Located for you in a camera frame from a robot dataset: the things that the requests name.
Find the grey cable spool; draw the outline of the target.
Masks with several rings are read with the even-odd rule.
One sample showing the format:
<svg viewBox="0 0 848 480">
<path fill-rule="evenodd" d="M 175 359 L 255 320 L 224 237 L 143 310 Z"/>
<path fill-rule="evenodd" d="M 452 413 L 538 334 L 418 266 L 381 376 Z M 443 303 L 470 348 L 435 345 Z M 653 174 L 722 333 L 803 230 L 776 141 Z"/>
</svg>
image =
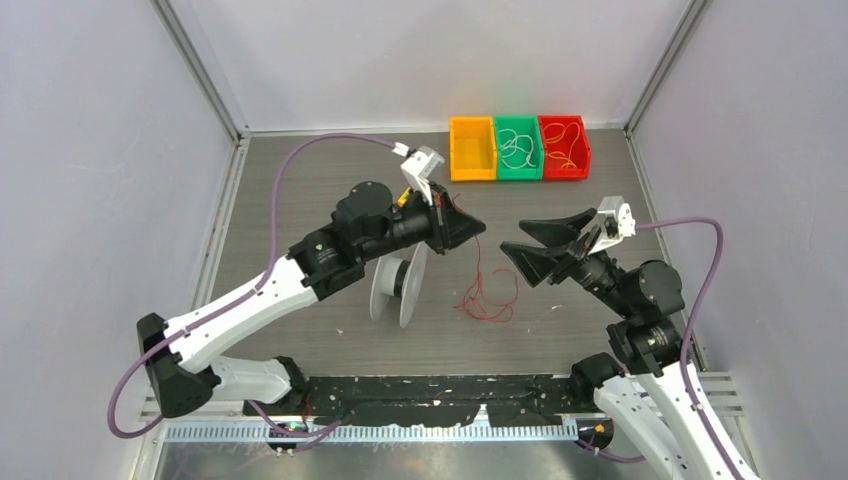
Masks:
<svg viewBox="0 0 848 480">
<path fill-rule="evenodd" d="M 400 301 L 399 326 L 408 326 L 423 285 L 427 251 L 427 246 L 419 243 L 410 259 L 394 254 L 378 259 L 369 297 L 369 314 L 373 321 L 382 317 L 392 299 L 397 299 Z"/>
</svg>

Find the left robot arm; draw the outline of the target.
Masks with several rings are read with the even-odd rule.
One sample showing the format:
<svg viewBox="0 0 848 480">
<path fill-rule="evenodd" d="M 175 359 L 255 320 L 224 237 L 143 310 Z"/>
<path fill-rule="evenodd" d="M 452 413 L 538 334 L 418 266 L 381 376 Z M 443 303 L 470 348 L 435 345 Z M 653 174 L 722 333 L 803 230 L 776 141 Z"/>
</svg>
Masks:
<svg viewBox="0 0 848 480">
<path fill-rule="evenodd" d="M 225 351 L 271 322 L 361 280 L 367 262 L 425 244 L 445 254 L 483 233 L 437 184 L 402 205 L 389 188 L 362 182 L 341 199 L 329 224 L 309 233 L 256 279 L 188 314 L 151 313 L 137 323 L 145 370 L 163 417 L 190 414 L 211 400 L 254 401 L 298 412 L 307 382 L 289 357 L 253 361 Z"/>
</svg>

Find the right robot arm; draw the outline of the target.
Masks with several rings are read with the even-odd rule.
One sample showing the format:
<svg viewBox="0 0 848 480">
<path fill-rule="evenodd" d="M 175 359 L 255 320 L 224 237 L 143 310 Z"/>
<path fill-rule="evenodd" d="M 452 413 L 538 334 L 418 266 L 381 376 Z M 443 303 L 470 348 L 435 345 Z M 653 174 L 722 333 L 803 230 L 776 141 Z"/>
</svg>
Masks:
<svg viewBox="0 0 848 480">
<path fill-rule="evenodd" d="M 535 245 L 501 244 L 532 287 L 573 280 L 620 317 L 606 331 L 610 353 L 571 367 L 571 397 L 584 410 L 601 410 L 663 479 L 754 479 L 733 444 L 691 362 L 693 329 L 679 331 L 672 315 L 685 302 L 678 272 L 662 260 L 629 271 L 608 249 L 639 230 L 629 204 L 571 217 L 522 220 Z"/>
</svg>

